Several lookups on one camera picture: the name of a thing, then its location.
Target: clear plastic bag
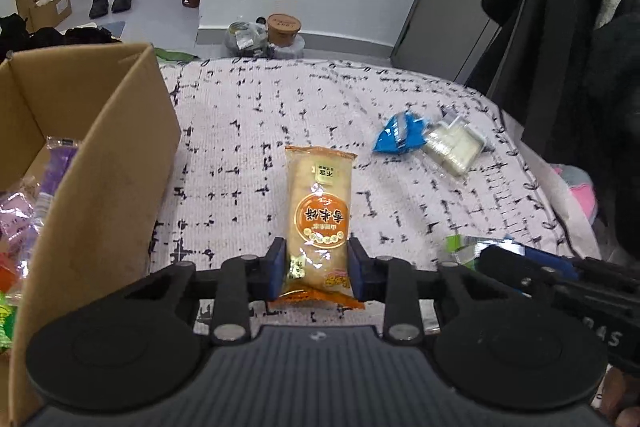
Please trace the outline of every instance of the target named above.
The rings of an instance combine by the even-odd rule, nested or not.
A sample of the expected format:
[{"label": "clear plastic bag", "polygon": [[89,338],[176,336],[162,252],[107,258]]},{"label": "clear plastic bag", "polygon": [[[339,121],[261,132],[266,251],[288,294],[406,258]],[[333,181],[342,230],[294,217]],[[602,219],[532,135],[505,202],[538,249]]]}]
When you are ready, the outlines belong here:
[{"label": "clear plastic bag", "polygon": [[4,235],[9,254],[20,250],[24,232],[31,222],[39,185],[30,176],[20,181],[17,187],[0,196],[0,233]]},{"label": "clear plastic bag", "polygon": [[487,139],[452,109],[444,110],[442,119],[430,124],[424,137],[422,151],[452,176],[467,174],[480,153],[490,148]]},{"label": "clear plastic bag", "polygon": [[236,21],[225,32],[224,44],[234,57],[266,57],[267,30],[264,24]]},{"label": "clear plastic bag", "polygon": [[77,140],[47,137],[49,162],[40,183],[40,192],[33,205],[31,219],[22,232],[20,249],[15,259],[18,280],[6,295],[9,304],[18,305],[22,298],[22,281],[29,274],[33,248],[42,232],[53,197],[78,152],[79,144],[80,142]]},{"label": "clear plastic bag", "polygon": [[275,44],[269,44],[269,57],[277,58],[278,60],[293,60],[296,58],[302,58],[305,54],[305,39],[302,35],[297,34],[293,39],[293,44],[281,48]]},{"label": "clear plastic bag", "polygon": [[289,173],[287,269],[281,299],[362,308],[347,272],[351,169],[356,155],[286,146]]}]

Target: snack package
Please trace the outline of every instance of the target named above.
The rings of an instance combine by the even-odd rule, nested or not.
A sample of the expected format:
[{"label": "snack package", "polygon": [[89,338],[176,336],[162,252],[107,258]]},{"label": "snack package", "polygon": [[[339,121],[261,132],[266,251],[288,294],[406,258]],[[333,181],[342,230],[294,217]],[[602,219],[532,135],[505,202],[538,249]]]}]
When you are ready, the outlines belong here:
[{"label": "snack package", "polygon": [[422,134],[428,123],[428,120],[425,121],[412,112],[399,112],[386,123],[385,128],[378,135],[373,150],[401,154],[411,149],[419,149],[426,142]]},{"label": "snack package", "polygon": [[33,176],[24,178],[13,190],[0,196],[0,235],[9,245],[9,253],[20,250],[25,231],[33,216],[39,185]]},{"label": "snack package", "polygon": [[324,147],[285,147],[289,221],[281,299],[363,308],[347,273],[351,169],[356,155]]},{"label": "snack package", "polygon": [[525,247],[520,243],[516,243],[508,235],[503,239],[497,239],[456,234],[447,236],[445,241],[445,251],[439,256],[440,261],[453,261],[470,269],[475,268],[476,259],[480,256],[481,251],[492,245],[512,251],[518,255],[525,254]]},{"label": "snack package", "polygon": [[224,44],[234,57],[266,57],[267,29],[258,22],[236,21],[225,32]]},{"label": "snack package", "polygon": [[6,295],[7,302],[12,305],[18,305],[22,298],[22,280],[29,274],[31,253],[42,231],[58,186],[78,152],[78,146],[79,142],[77,140],[47,137],[47,149],[49,149],[50,153],[49,162],[40,184],[38,199],[33,207],[33,215],[23,232],[24,238],[17,254],[18,280]]},{"label": "snack package", "polygon": [[8,304],[0,294],[0,353],[11,348],[16,312],[16,308]]},{"label": "snack package", "polygon": [[463,176],[484,149],[491,149],[487,139],[465,118],[450,108],[442,119],[428,127],[422,150],[453,176]]},{"label": "snack package", "polygon": [[18,280],[15,261],[7,252],[0,252],[0,295],[7,293]]}]

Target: orange snack package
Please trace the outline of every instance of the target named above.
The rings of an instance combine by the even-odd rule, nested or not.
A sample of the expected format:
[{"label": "orange snack package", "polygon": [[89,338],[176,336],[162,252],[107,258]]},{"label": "orange snack package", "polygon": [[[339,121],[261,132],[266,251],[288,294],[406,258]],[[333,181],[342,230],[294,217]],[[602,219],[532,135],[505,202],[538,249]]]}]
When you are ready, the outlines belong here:
[{"label": "orange snack package", "polygon": [[324,300],[364,308],[347,273],[351,169],[356,155],[286,146],[288,270],[280,300]]}]

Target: black slippers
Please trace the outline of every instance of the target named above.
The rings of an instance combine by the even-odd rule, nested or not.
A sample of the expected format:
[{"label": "black slippers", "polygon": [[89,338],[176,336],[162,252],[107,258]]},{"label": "black slippers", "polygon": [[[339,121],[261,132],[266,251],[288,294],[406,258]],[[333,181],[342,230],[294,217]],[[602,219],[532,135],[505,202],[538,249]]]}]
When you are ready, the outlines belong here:
[{"label": "black slippers", "polygon": [[109,12],[109,0],[94,0],[89,10],[89,19],[97,19]]},{"label": "black slippers", "polygon": [[[131,9],[131,0],[113,0],[111,5],[112,13],[126,12]],[[89,18],[97,19],[109,12],[109,0],[94,0],[89,10]]]},{"label": "black slippers", "polygon": [[126,12],[131,9],[131,0],[113,0],[112,13]]}]

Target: patterned bedsheet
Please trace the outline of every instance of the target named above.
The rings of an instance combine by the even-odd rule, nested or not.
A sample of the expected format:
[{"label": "patterned bedsheet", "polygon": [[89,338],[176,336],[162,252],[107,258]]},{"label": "patterned bedsheet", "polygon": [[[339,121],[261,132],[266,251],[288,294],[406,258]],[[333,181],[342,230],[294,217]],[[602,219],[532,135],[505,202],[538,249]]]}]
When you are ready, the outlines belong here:
[{"label": "patterned bedsheet", "polygon": [[[284,145],[320,145],[358,154],[351,232],[370,255],[433,267],[452,233],[503,237],[567,254],[566,239],[535,178],[500,126],[495,107],[472,89],[432,76],[365,64],[222,59],[161,65],[182,128],[174,172],[151,244],[151,270],[180,260],[220,267],[263,255],[286,230]],[[438,176],[417,156],[372,153],[391,115],[410,109],[437,118],[451,105],[495,145],[465,183]],[[423,302],[426,326],[433,307]],[[206,331],[211,302],[196,330]],[[382,325],[383,305],[355,311],[327,305],[270,309],[260,324]]]}]

